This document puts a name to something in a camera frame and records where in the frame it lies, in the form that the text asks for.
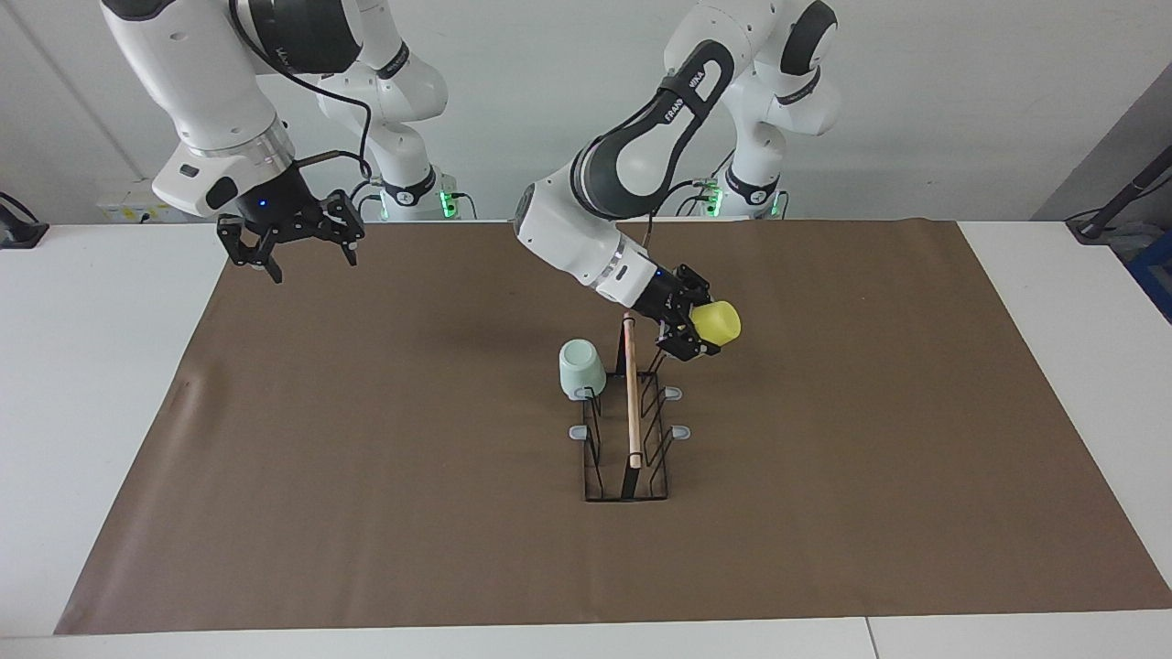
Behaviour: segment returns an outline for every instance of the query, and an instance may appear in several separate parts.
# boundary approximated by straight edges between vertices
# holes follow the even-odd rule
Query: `wooden handle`
[[[627,353],[627,432],[631,435],[631,468],[642,469],[642,433],[639,429],[642,405],[639,401],[639,366],[635,360],[635,317],[629,311],[622,317],[622,328]]]

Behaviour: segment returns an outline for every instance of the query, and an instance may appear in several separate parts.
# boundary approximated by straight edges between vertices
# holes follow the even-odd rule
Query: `cup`
[[[598,348],[585,339],[574,339],[561,346],[558,354],[561,390],[570,400],[582,401],[598,396],[606,388],[606,369],[598,356]]]

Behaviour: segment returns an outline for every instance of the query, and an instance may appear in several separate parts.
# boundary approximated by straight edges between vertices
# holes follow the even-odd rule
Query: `gray wall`
[[[1172,64],[1037,211],[1054,220],[1101,208],[1172,144]],[[1124,210],[1116,222],[1142,220],[1172,229],[1172,185]]]
[[[511,216],[525,185],[649,97],[691,5],[396,0],[411,49],[451,88],[448,114],[420,125],[434,159],[483,213]],[[829,135],[791,141],[796,217],[1028,219],[1172,60],[1167,0],[833,6],[841,32],[825,72],[845,109]],[[156,172],[173,129],[105,30],[98,0],[0,0],[0,14],[14,16],[0,15],[0,186],[47,219],[97,219],[100,181]],[[16,42],[30,68],[9,66]],[[261,86],[300,154],[354,147],[308,93],[272,76]],[[721,109],[680,177],[707,175],[731,143]],[[309,177],[319,193],[355,179],[346,163]]]

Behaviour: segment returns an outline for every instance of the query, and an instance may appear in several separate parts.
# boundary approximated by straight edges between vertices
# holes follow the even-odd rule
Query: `black pole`
[[[1106,225],[1123,212],[1123,209],[1127,208],[1131,202],[1134,202],[1136,197],[1143,195],[1144,190],[1151,188],[1156,183],[1156,179],[1170,168],[1172,168],[1172,147],[1165,149],[1134,181],[1120,190],[1108,205],[1103,206],[1103,210],[1097,212],[1095,217],[1088,222],[1071,220],[1068,223],[1068,226],[1070,226],[1070,230],[1075,232],[1075,236],[1081,242],[1085,243],[1098,239],[1103,236],[1103,230],[1106,229]]]
[[[13,199],[8,195],[0,192],[0,198],[12,204],[16,210],[27,215],[30,219],[36,219],[23,204]],[[4,204],[0,204],[0,226],[4,233],[0,235],[0,250],[32,250],[45,237],[49,230],[48,224],[29,224],[16,218]]]

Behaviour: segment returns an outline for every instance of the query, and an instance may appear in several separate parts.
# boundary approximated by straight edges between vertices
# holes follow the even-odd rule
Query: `black wire rack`
[[[607,373],[607,380],[615,387],[607,387],[607,390],[626,388],[626,355],[622,346],[620,339],[618,366],[614,372]],[[674,400],[670,395],[673,392],[679,395],[677,389],[660,383],[659,371],[666,358],[667,354],[659,351],[647,371],[636,374],[640,385],[639,412],[645,427],[638,453],[629,453],[627,441],[624,441],[621,453],[605,450],[601,432],[604,396],[598,395],[593,388],[586,389],[587,399],[582,401],[582,424],[579,426],[585,436],[575,439],[582,442],[582,483],[587,503],[640,503],[666,501],[670,496],[668,453],[676,439],[690,436],[690,432],[674,427],[665,419],[663,405]],[[640,468],[631,466],[632,458],[636,456],[640,458],[638,463],[642,464]]]

